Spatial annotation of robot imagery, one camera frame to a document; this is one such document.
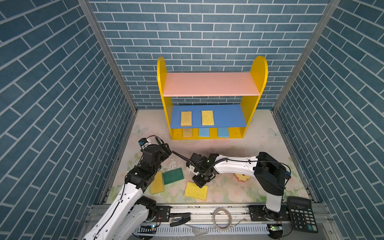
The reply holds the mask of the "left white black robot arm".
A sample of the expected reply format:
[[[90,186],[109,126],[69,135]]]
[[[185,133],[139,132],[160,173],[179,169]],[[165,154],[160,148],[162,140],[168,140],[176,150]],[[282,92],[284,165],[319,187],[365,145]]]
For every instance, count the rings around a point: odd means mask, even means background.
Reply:
[[[125,176],[120,193],[84,240],[127,240],[156,214],[156,201],[143,194],[155,179],[161,164],[171,154],[168,144],[144,144],[142,159]]]

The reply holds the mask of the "blue sponge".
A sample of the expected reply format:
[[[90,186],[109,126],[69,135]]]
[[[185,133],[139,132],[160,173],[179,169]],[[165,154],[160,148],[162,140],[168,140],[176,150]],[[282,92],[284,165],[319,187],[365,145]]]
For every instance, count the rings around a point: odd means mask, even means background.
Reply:
[[[229,128],[218,128],[218,137],[219,138],[229,138]]]
[[[209,138],[210,137],[210,129],[209,128],[200,128],[199,129],[199,137],[200,138]]]

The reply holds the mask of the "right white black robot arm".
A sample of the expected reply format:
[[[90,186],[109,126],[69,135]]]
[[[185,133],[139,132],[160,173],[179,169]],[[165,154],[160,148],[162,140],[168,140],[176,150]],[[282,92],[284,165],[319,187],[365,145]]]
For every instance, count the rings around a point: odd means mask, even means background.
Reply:
[[[210,154],[207,158],[194,153],[186,159],[186,166],[195,174],[194,183],[204,187],[218,174],[239,174],[256,178],[267,193],[264,216],[270,221],[278,221],[281,215],[283,195],[287,182],[291,179],[291,168],[278,162],[266,152],[257,156],[237,158]]]

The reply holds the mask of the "pale yellow orange-backed sponge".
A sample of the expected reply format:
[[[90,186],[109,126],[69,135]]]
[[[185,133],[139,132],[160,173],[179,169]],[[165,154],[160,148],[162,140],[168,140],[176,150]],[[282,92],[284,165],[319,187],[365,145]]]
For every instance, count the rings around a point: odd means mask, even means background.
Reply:
[[[192,138],[193,137],[193,129],[183,129],[182,135],[183,135],[183,138]]]

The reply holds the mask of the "bright yellow sponge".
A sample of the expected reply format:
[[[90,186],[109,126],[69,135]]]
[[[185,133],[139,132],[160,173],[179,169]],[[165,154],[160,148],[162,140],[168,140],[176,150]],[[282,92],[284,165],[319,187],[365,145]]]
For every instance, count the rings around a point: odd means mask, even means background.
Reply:
[[[208,195],[208,186],[198,187],[195,183],[187,182],[185,197],[206,201]]]
[[[203,126],[213,126],[214,122],[214,113],[212,110],[203,110],[202,111],[202,125]]]

